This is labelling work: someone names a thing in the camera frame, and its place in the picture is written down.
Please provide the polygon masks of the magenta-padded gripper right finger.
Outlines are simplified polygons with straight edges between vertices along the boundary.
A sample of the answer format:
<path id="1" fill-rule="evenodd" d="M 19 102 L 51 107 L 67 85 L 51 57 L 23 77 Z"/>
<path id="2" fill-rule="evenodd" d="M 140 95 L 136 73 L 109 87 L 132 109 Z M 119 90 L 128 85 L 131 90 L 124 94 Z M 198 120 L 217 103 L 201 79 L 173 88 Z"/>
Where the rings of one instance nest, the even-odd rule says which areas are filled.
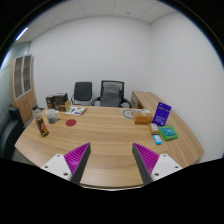
<path id="1" fill-rule="evenodd" d="M 157 154 L 137 143 L 133 144 L 132 153 L 144 185 L 182 169 L 168 154 Z"/>

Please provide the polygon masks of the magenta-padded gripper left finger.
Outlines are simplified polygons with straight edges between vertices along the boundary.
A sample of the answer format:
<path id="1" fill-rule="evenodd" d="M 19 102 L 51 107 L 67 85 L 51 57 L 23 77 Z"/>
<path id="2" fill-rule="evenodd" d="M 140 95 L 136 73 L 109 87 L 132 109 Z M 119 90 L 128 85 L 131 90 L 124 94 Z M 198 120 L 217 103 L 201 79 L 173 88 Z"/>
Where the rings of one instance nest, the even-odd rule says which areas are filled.
<path id="1" fill-rule="evenodd" d="M 90 153 L 90 144 L 86 143 L 65 155 L 56 154 L 42 169 L 79 185 Z"/>

